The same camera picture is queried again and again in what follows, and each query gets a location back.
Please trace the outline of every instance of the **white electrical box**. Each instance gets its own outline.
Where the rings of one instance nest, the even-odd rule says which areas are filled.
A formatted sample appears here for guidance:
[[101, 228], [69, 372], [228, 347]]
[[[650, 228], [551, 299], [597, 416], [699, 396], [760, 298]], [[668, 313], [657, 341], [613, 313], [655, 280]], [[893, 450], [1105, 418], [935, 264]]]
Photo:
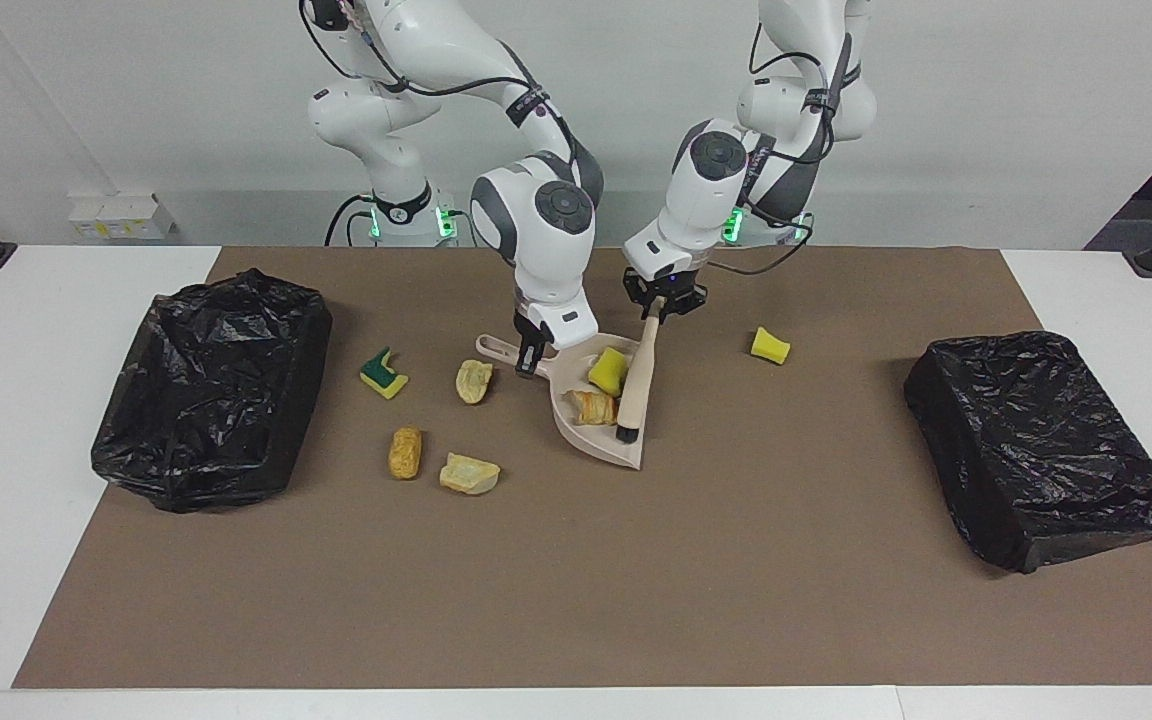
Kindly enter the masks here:
[[76, 197], [69, 222], [88, 240], [165, 240], [174, 225], [154, 196], [126, 194]]

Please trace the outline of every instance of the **white wall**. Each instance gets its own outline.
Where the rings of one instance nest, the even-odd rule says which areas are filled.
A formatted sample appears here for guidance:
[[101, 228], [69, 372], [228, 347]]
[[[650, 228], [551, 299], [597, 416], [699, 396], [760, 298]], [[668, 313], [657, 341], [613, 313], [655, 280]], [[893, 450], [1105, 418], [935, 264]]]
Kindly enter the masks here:
[[[732, 116], [758, 5], [463, 3], [547, 83], [609, 190], [643, 194], [600, 223], [621, 237], [654, 214], [681, 134]], [[874, 5], [878, 123], [823, 169], [821, 242], [1071, 249], [1152, 172], [1152, 1]], [[367, 187], [308, 127], [308, 96], [334, 76], [294, 0], [0, 0], [0, 236], [73, 240], [65, 194], [108, 177], [162, 194], [191, 242], [316, 242], [323, 209]], [[462, 197], [526, 152], [475, 99], [407, 135]], [[285, 221], [262, 220], [271, 209]]]

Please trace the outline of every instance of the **gray joint cap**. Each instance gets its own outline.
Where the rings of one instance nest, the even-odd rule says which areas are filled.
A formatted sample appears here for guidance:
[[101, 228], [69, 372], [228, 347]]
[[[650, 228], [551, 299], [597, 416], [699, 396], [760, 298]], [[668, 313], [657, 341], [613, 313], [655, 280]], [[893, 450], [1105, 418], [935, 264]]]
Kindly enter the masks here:
[[550, 181], [536, 191], [536, 211], [545, 222], [568, 234], [581, 234], [594, 221], [594, 203], [570, 182]]
[[745, 146], [727, 132], [704, 132], [691, 141], [691, 165], [700, 177], [721, 181], [745, 168]]

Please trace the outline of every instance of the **white table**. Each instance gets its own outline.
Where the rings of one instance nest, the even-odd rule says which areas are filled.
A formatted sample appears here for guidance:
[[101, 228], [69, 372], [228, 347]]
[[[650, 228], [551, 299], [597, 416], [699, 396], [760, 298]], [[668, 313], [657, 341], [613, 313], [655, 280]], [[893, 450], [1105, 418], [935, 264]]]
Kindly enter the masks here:
[[[627, 688], [498, 691], [10, 691], [104, 480], [88, 465], [154, 293], [214, 247], [22, 247], [0, 270], [0, 717], [1152, 717], [1152, 687]], [[1044, 327], [1073, 338], [1152, 455], [1152, 281], [1120, 256], [1007, 251]]]

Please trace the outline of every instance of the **wooden brush handle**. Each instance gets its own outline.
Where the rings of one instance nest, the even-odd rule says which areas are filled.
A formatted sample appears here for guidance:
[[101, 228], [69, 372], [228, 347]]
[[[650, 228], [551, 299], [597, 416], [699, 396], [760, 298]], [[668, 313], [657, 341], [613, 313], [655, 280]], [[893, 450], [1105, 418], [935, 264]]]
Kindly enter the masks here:
[[660, 300], [653, 302], [646, 323], [643, 324], [643, 340], [634, 351], [630, 373], [626, 376], [626, 391], [621, 393], [621, 407], [616, 415], [616, 438], [621, 442], [636, 442], [639, 430], [649, 414], [649, 395], [652, 392], [652, 374], [655, 372], [655, 336], [660, 327]]

